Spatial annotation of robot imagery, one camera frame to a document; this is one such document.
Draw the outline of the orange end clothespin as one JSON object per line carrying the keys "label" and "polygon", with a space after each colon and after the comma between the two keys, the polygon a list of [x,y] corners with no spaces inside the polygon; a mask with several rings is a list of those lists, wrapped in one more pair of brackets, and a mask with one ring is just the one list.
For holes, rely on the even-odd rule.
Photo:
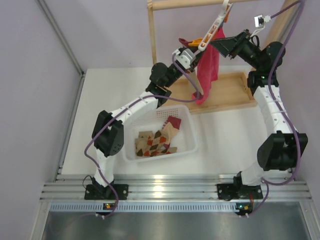
{"label": "orange end clothespin", "polygon": [[202,42],[202,38],[198,38],[198,39],[195,39],[195,40],[192,40],[190,42],[188,42],[188,46],[189,47],[198,47],[200,45],[200,43]]}

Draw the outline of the striped beige maroon sock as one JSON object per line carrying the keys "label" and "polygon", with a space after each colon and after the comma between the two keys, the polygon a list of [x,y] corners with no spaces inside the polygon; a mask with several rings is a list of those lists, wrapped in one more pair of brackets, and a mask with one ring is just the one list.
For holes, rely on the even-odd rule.
{"label": "striped beige maroon sock", "polygon": [[[191,44],[193,43],[193,40],[186,40],[184,38],[179,38],[178,41],[184,46],[184,47],[190,47]],[[194,84],[196,85],[197,89],[198,89],[198,100],[202,100],[203,98],[203,88],[201,87],[200,81],[197,77],[197,68],[195,68],[194,70],[188,70],[188,75],[191,77],[192,81],[194,82]]]}

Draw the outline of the white plastic clip hanger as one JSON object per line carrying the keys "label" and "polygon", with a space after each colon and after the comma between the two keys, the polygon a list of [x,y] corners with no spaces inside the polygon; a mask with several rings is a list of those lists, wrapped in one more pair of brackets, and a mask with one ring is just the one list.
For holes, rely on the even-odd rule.
{"label": "white plastic clip hanger", "polygon": [[229,3],[228,0],[224,0],[222,3],[222,9],[218,14],[218,17],[214,20],[212,26],[209,28],[205,36],[202,38],[202,42],[198,46],[198,50],[204,52],[208,47],[209,43],[214,39],[215,35],[217,34],[218,30],[223,26],[224,18],[225,18],[225,11],[229,9],[231,11],[233,7],[233,3]]}

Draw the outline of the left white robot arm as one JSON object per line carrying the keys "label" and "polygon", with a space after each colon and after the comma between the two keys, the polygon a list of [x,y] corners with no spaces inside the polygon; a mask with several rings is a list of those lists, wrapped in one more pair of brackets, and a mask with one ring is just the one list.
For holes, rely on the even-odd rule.
{"label": "left white robot arm", "polygon": [[96,119],[91,141],[84,149],[84,155],[96,166],[91,183],[85,186],[85,200],[127,199],[126,184],[114,183],[114,163],[125,141],[125,126],[134,122],[145,113],[161,107],[171,100],[168,89],[181,76],[188,77],[203,56],[196,47],[176,49],[171,58],[171,65],[155,63],[150,72],[150,83],[136,99],[112,112],[101,111]]}

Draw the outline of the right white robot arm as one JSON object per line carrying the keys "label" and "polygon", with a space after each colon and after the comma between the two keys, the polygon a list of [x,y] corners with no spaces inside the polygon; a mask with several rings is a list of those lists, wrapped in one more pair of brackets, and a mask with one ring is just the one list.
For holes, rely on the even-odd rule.
{"label": "right white robot arm", "polygon": [[277,68],[286,53],[279,41],[261,49],[248,30],[237,36],[211,41],[219,53],[231,59],[240,57],[254,68],[247,86],[262,113],[268,137],[257,149],[256,161],[233,177],[232,183],[217,185],[220,200],[262,199],[261,183],[269,171],[298,170],[308,137],[296,130],[280,97]]}

